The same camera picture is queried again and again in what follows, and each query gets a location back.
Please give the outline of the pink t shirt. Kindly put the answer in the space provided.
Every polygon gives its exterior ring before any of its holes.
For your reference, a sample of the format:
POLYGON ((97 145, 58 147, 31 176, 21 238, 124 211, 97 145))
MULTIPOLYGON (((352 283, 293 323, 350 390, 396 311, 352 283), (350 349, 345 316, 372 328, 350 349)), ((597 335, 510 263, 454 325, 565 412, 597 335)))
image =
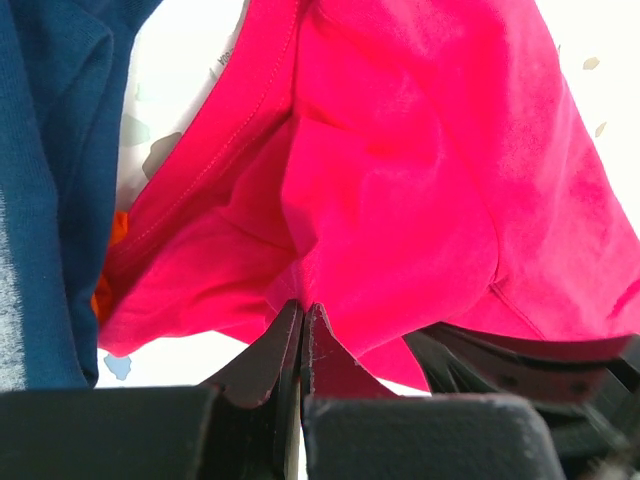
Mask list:
POLYGON ((257 339, 321 303, 420 388, 438 322, 579 341, 639 329, 639 242, 532 1, 254 1, 128 214, 100 346, 257 339))

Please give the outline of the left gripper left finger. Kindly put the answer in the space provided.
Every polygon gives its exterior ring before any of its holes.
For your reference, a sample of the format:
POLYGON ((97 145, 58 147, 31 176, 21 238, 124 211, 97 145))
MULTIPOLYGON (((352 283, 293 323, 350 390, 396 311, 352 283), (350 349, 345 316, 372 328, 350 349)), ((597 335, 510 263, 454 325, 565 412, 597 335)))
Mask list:
POLYGON ((196 386, 1 397, 5 479, 294 479, 303 310, 196 386))

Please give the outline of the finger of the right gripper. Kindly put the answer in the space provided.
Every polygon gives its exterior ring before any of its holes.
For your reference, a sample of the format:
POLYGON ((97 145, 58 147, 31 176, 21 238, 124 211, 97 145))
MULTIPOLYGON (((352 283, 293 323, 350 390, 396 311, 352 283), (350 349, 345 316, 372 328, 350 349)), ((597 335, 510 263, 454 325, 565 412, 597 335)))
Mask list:
POLYGON ((404 341, 434 393, 499 393, 532 403, 562 461, 639 462, 639 337, 551 342, 436 324, 404 341))

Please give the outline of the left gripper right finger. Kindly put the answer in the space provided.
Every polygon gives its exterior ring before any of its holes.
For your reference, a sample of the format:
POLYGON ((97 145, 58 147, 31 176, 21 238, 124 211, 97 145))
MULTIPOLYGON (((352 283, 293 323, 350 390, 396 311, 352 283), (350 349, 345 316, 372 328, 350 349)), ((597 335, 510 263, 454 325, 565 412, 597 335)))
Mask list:
POLYGON ((509 395, 397 395, 305 316, 302 427, 311 479, 560 479, 548 428, 509 395))

